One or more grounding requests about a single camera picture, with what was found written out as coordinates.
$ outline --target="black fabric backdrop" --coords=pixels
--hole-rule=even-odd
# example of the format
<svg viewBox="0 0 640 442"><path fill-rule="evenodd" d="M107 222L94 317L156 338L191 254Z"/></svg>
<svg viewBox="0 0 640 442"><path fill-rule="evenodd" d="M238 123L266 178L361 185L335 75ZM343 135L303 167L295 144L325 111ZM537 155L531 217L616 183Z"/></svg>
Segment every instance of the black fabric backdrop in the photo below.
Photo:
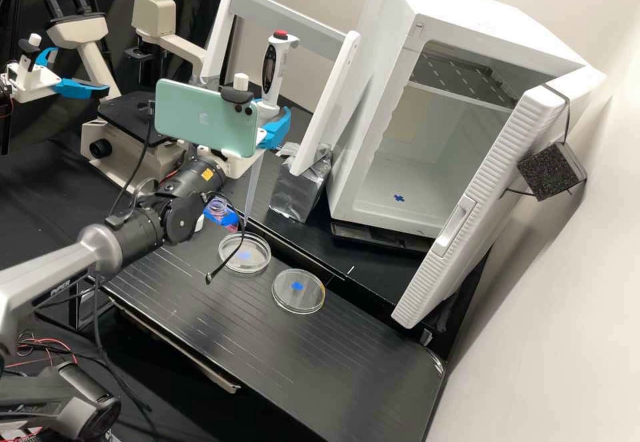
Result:
<svg viewBox="0 0 640 442"><path fill-rule="evenodd" d="M220 0L174 0L177 6L176 32L178 35L204 46L213 24ZM63 12L75 12L72 0L58 0ZM8 17L11 0L0 7L0 62L9 58L9 36L11 20ZM122 93L146 90L137 83L138 64L128 59L124 49L136 45L136 36L131 27L133 0L98 0L101 11L107 14L109 34L107 42L115 66L116 82ZM43 0L23 0L19 36L28 37L38 32L43 42L41 47L53 44L44 31L49 20ZM186 81L191 73L190 64L178 57L167 60L167 76ZM53 70L62 77L87 79L77 52L60 49ZM66 129L79 132L82 123L95 117L97 102L78 101L53 96L28 104L17 105L12 117L11 151L25 145L37 143Z"/></svg>

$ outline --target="black foam block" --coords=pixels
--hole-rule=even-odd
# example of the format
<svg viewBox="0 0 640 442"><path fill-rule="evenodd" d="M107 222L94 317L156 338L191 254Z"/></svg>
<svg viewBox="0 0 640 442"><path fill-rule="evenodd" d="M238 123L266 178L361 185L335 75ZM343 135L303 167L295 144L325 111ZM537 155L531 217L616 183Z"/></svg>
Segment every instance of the black foam block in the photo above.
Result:
<svg viewBox="0 0 640 442"><path fill-rule="evenodd" d="M587 171L571 148L562 142L522 159L517 167L539 201L587 180Z"/></svg>

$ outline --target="mint green iphone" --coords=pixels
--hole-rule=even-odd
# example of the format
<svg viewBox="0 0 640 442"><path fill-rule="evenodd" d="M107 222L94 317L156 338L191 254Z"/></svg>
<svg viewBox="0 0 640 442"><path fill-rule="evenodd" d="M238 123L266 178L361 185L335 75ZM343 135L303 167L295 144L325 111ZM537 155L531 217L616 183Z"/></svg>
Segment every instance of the mint green iphone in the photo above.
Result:
<svg viewBox="0 0 640 442"><path fill-rule="evenodd" d="M224 100L220 92L160 79L155 86L155 129L242 157L255 152L258 110L255 102Z"/></svg>

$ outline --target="incubator door handle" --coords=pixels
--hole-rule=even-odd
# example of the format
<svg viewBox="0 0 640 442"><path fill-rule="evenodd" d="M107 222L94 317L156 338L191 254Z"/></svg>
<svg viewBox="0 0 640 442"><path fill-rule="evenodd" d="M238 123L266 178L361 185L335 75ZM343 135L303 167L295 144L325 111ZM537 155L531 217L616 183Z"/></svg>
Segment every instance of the incubator door handle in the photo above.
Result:
<svg viewBox="0 0 640 442"><path fill-rule="evenodd" d="M435 242L431 246L431 252L438 257L444 257L451 242L453 242L458 232L466 222L467 217L475 207L475 200L466 195L460 197L458 204L455 206L453 212L449 216L445 226L438 234Z"/></svg>

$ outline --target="petri dish lid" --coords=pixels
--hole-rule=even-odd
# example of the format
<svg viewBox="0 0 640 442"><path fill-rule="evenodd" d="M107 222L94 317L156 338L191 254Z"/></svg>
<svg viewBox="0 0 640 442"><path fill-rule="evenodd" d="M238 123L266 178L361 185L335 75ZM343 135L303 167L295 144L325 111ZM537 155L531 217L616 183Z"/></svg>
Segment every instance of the petri dish lid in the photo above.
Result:
<svg viewBox="0 0 640 442"><path fill-rule="evenodd" d="M296 314L314 313L325 302L325 286L302 269L280 272L271 285L271 294L280 307Z"/></svg>
<svg viewBox="0 0 640 442"><path fill-rule="evenodd" d="M218 245L218 255L221 260L225 260L238 247L242 233L229 234L220 241ZM271 261L271 249L266 240L256 234L245 233L245 240L238 252L230 258L225 268L233 272L243 274L258 273Z"/></svg>

